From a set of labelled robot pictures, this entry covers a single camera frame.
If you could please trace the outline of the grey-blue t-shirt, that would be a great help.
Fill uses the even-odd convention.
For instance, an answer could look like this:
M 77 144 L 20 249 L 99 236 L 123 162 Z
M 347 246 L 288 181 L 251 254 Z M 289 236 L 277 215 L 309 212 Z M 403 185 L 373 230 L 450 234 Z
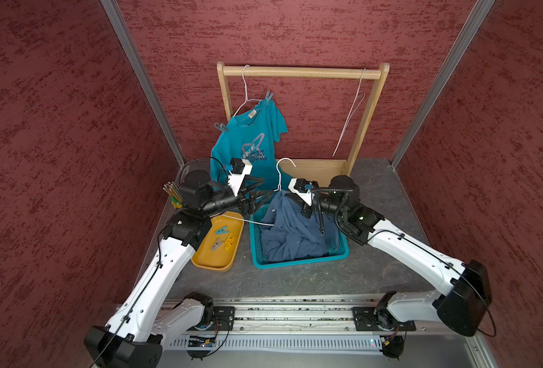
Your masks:
M 339 245 L 334 219 L 314 213 L 307 218 L 287 191 L 277 192 L 260 222 L 260 244 L 265 263 L 293 262 L 329 256 Z

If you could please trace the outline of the teal clothespin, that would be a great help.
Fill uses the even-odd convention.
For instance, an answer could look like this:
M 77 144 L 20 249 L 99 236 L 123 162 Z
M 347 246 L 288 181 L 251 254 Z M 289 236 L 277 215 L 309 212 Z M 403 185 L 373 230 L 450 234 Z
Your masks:
M 219 228 L 218 230 L 216 230 L 215 234 L 216 235 L 225 235 L 225 234 L 230 234 L 230 231 L 228 230 L 227 226 L 225 225 L 222 228 Z

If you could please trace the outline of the yellow clothespin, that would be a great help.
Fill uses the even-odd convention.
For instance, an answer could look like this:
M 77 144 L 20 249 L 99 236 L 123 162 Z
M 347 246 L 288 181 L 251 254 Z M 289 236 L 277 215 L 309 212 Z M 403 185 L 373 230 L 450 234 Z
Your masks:
M 226 244 L 229 246 L 233 246 L 238 242 L 239 237 L 237 235 L 234 235 L 233 233 L 230 233 L 229 236 L 226 239 Z
M 233 243 L 228 243 L 228 244 L 225 244 L 225 247 L 224 249 L 226 251 L 232 251 L 233 249 L 235 249 L 237 246 L 237 243 L 236 242 L 233 242 Z

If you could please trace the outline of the grey clothespin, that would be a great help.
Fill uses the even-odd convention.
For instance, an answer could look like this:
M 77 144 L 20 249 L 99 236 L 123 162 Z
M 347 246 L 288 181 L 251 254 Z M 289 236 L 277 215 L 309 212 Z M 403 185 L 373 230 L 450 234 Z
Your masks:
M 224 240 L 216 239 L 216 241 L 213 243 L 211 247 L 211 250 L 216 251 L 221 245 L 224 245 L 224 244 L 225 244 Z

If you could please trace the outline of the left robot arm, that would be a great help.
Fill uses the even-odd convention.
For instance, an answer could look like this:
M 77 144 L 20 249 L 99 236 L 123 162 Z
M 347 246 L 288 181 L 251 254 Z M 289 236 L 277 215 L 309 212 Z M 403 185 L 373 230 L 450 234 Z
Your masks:
M 93 367 L 155 367 L 168 340 L 211 322 L 211 298 L 194 292 L 167 315 L 163 329 L 154 325 L 174 282 L 207 237 L 213 217 L 234 209 L 250 216 L 273 196 L 273 191 L 259 189 L 265 180 L 248 171 L 232 170 L 226 183 L 220 183 L 207 171 L 193 170 L 180 185 L 166 185 L 180 195 L 182 207 L 162 229 L 154 259 L 127 300 L 105 326 L 93 326 L 85 337 Z

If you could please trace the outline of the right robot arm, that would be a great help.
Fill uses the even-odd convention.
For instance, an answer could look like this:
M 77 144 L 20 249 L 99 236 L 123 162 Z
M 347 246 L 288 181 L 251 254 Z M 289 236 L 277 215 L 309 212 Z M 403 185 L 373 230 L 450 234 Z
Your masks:
M 406 324 L 431 321 L 473 337 L 491 314 L 492 290 L 482 263 L 455 259 L 408 235 L 363 205 L 359 186 L 349 176 L 335 176 L 328 187 L 292 179 L 288 189 L 306 216 L 317 213 L 334 219 L 348 239 L 388 254 L 432 286 L 426 292 L 385 293 L 374 308 L 377 330 L 397 333 Z

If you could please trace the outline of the grey clothespin on teal shoulder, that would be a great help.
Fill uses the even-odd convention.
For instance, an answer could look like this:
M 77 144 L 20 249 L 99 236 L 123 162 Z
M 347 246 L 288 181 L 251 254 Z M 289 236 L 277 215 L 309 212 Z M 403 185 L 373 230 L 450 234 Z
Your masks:
M 225 125 L 225 124 L 215 123 L 215 124 L 213 124 L 213 126 L 214 126 L 217 130 L 219 130 L 219 131 L 221 131 L 221 132 L 226 132 L 226 133 L 228 133 L 228 132 L 230 131 L 230 130 L 228 129 L 227 125 Z

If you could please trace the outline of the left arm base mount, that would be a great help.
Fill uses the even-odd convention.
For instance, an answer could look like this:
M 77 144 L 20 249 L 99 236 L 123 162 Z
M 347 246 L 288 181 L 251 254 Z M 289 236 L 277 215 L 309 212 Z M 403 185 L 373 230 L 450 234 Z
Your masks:
M 215 306 L 207 323 L 191 327 L 188 333 L 195 331 L 232 331 L 236 315 L 235 307 Z

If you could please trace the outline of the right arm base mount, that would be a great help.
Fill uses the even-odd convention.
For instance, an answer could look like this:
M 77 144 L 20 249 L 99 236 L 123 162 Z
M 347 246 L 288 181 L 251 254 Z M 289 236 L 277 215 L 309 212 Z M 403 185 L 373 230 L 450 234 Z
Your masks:
M 398 322 L 387 310 L 376 311 L 376 308 L 354 307 L 352 313 L 355 329 L 358 332 L 394 334 L 416 331 L 414 321 Z

